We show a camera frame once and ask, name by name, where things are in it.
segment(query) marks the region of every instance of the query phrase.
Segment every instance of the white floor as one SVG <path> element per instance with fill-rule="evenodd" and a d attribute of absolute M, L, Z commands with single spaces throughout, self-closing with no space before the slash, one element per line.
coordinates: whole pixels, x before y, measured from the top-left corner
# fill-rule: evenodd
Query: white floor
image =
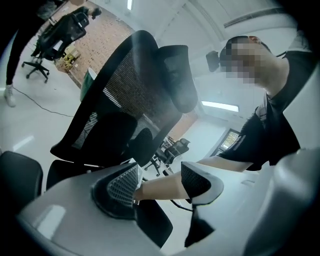
<path fill-rule="evenodd" d="M 22 68 L 21 63 L 30 60 L 35 40 L 34 37 L 20 57 L 20 64 L 13 80 L 14 87 L 34 99 L 43 108 L 74 116 L 80 105 L 80 89 L 67 74 L 58 71 L 52 62 L 43 61 L 43 65 L 50 70 L 47 83 L 44 83 L 45 78 L 40 72 L 35 72 L 29 79 L 26 79 L 26 74 L 32 70 L 32 67 L 26 65 Z M 1 94 L 6 83 L 9 52 L 7 49 L 0 61 Z M 57 159 L 50 153 L 50 149 L 62 139 L 72 117 L 43 110 L 16 90 L 14 96 L 16 107 L 11 108 L 0 95 L 0 147 L 3 151 L 14 151 L 37 160 L 43 170 L 42 187 L 45 188 L 49 167 Z M 153 166 L 145 172 L 144 176 L 149 180 L 156 178 L 156 170 Z M 172 255 L 184 249 L 184 242 L 190 227 L 191 212 L 177 208 L 170 201 L 159 201 L 158 203 L 173 224 L 172 234 L 161 251 L 165 255 Z M 190 208 L 185 201 L 182 204 Z"/>

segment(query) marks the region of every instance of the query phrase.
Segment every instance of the black t-shirt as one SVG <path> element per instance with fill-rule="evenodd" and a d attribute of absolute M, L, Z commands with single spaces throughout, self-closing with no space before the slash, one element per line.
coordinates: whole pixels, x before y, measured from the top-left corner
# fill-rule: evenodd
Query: black t-shirt
<path fill-rule="evenodd" d="M 282 157 L 300 148 L 283 111 L 309 79 L 317 59 L 312 53 L 303 51 L 288 51 L 284 58 L 289 62 L 285 86 L 273 98 L 265 94 L 263 104 L 246 121 L 236 142 L 219 157 L 253 163 L 248 170 L 257 171 L 265 162 L 275 165 Z"/>

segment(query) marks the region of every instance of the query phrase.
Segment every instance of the leg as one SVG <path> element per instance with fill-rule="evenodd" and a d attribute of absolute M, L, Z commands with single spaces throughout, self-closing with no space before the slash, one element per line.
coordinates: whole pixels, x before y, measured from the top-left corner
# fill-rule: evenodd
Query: leg
<path fill-rule="evenodd" d="M 12 44 L 10 58 L 6 68 L 7 85 L 11 85 L 13 82 L 22 51 L 30 39 L 35 35 L 35 33 L 37 33 L 43 23 L 44 20 L 34 14 L 33 17 L 28 21 L 28 24 L 19 28 Z"/>

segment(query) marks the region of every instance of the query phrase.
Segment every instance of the window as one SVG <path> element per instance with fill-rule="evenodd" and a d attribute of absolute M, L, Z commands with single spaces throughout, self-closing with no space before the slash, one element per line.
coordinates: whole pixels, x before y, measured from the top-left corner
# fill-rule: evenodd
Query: window
<path fill-rule="evenodd" d="M 226 136 L 223 138 L 221 144 L 216 148 L 215 151 L 213 151 L 210 156 L 216 156 L 228 149 L 237 140 L 238 136 L 239 132 L 230 129 Z"/>

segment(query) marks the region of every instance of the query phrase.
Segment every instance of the wall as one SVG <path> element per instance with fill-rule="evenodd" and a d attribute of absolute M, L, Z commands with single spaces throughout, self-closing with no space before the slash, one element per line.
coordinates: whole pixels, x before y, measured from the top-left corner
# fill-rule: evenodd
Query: wall
<path fill-rule="evenodd" d="M 90 1 L 87 1 L 84 6 L 89 9 L 97 7 Z M 68 2 L 53 18 L 59 20 L 63 15 L 77 8 L 77 6 Z M 114 50 L 134 32 L 132 28 L 115 15 L 103 8 L 101 9 L 102 14 L 99 17 L 95 20 L 89 18 L 90 24 L 85 28 L 86 35 L 74 44 L 81 55 L 73 64 L 71 72 L 80 83 L 83 82 L 88 68 L 92 68 L 96 73 L 99 73 Z"/>
<path fill-rule="evenodd" d="M 176 141 L 184 135 L 188 129 L 197 121 L 198 115 L 195 111 L 188 114 L 183 114 L 179 122 L 172 128 L 168 136 L 174 138 Z"/>
<path fill-rule="evenodd" d="M 217 118 L 198 119 L 181 137 L 190 141 L 189 151 L 175 158 L 170 165 L 173 172 L 181 169 L 181 162 L 197 162 L 212 150 L 217 141 L 229 130 L 229 123 Z"/>

